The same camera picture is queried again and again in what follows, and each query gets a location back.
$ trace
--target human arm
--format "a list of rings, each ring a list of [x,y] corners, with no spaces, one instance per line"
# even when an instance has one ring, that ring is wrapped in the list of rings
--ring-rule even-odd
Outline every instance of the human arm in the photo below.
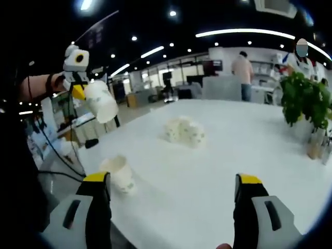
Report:
[[[19,86],[19,101],[31,101],[36,97],[39,97],[46,93],[46,81],[48,79],[48,74],[46,75],[38,75],[38,76],[30,76],[29,78],[25,78],[23,82]],[[51,87],[54,92],[62,92],[66,91],[63,86],[63,78],[60,77],[61,74],[54,74],[51,79]]]

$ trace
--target led strip light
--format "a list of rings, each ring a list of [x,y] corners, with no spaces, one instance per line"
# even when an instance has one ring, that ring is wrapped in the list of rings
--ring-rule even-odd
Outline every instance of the led strip light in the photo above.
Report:
[[[277,31],[271,31],[271,30],[260,30],[260,29],[228,29],[228,30],[215,30],[215,31],[208,31],[200,34],[196,34],[196,37],[204,37],[209,35],[219,35],[219,34],[231,34],[231,33],[258,33],[258,34],[268,34],[268,35],[276,35],[285,37],[288,39],[295,39],[294,35],[288,35],[285,33],[277,32]],[[331,56],[326,53],[324,50],[320,49],[316,45],[313,45],[312,43],[308,42],[308,46],[312,47],[322,55],[324,55],[326,58],[328,58],[330,61],[332,61]]]

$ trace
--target white tabletop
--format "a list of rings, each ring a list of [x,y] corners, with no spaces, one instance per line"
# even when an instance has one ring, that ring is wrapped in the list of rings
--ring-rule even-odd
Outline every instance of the white tabletop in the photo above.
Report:
[[[167,120],[181,115],[201,123],[204,149],[158,138]],[[331,190],[332,165],[306,155],[289,136],[280,107],[253,103],[182,100],[121,126],[97,146],[79,151],[87,174],[103,159],[127,157],[139,189],[122,197],[112,190],[112,221],[138,249],[216,248],[233,244],[235,175],[259,177],[295,214],[307,232]]]

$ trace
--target white paper cup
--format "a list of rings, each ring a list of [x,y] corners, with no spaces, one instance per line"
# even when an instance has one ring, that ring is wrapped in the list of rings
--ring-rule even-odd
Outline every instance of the white paper cup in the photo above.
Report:
[[[110,182],[114,184],[121,193],[133,195],[137,192],[131,168],[124,156],[119,155],[113,159],[105,159],[99,169],[110,173]]]
[[[165,125],[165,138],[170,143],[180,142],[179,119],[171,119]]]
[[[84,94],[91,112],[99,123],[107,123],[117,115],[118,105],[105,82],[96,80],[89,83],[84,89]]]
[[[197,123],[190,123],[189,141],[192,148],[204,147],[206,145],[206,134],[204,128]]]
[[[179,134],[180,134],[180,142],[189,145],[190,144],[190,133],[189,133],[189,127],[190,127],[191,119],[188,117],[180,117],[179,118]]]

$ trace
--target chair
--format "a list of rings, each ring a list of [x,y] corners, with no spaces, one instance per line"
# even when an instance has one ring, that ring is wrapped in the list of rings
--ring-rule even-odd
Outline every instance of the chair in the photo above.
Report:
[[[205,100],[241,101],[241,82],[237,76],[203,78],[202,97]]]

